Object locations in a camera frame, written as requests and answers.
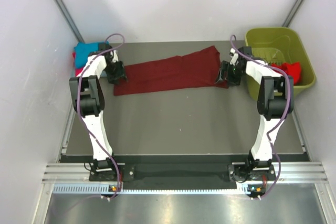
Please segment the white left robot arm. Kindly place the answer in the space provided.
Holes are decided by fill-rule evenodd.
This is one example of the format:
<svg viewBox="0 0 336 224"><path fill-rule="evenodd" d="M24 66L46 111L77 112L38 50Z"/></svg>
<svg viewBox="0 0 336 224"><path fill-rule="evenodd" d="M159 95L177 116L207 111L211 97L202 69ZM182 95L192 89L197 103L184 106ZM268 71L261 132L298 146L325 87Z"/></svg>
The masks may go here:
<svg viewBox="0 0 336 224"><path fill-rule="evenodd" d="M93 160L89 162L89 180L119 183L121 173L113 158L113 149L103 121L105 100L99 82L103 72L110 84L118 85L120 80L128 80L117 50L107 42L98 43L98 48L89 52L88 61L81 73L69 79L69 87L73 108L87 130L92 145Z"/></svg>

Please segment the dark red t shirt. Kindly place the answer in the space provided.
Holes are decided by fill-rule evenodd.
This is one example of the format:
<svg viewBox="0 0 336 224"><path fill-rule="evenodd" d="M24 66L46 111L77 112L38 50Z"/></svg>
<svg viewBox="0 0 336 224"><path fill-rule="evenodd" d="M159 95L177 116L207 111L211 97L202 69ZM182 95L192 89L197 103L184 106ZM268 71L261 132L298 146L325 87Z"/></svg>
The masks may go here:
<svg viewBox="0 0 336 224"><path fill-rule="evenodd" d="M114 86L115 96L169 91L186 88L228 88L226 81L216 83L220 53L215 46L184 56L125 66L128 81Z"/></svg>

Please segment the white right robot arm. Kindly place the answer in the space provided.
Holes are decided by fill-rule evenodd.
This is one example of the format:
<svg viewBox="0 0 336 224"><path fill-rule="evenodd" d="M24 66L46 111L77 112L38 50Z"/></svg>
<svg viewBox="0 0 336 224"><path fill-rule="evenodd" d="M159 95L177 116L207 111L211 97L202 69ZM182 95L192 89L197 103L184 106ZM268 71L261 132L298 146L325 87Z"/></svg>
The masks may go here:
<svg viewBox="0 0 336 224"><path fill-rule="evenodd" d="M274 171L271 167L274 143L284 120L293 110L293 78L251 53L251 47L231 48L230 61L221 62L215 81L216 84L226 82L228 86L238 86L247 75L259 85L260 122L256 140L245 164L235 165L230 173L232 180L238 183L260 179Z"/></svg>

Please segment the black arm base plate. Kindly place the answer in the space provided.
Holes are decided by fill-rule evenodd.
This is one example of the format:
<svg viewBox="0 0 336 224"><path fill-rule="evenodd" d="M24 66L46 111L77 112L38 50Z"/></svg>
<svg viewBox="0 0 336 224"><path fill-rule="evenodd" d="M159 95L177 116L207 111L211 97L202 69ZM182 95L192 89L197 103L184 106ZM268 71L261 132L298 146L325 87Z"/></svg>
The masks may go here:
<svg viewBox="0 0 336 224"><path fill-rule="evenodd" d="M132 182L149 177L206 177L219 178L224 182L272 181L276 178L273 166L261 170L247 172L245 164L227 163L203 163L203 164L124 164L119 165L120 177L111 169L91 170L89 181L91 182Z"/></svg>

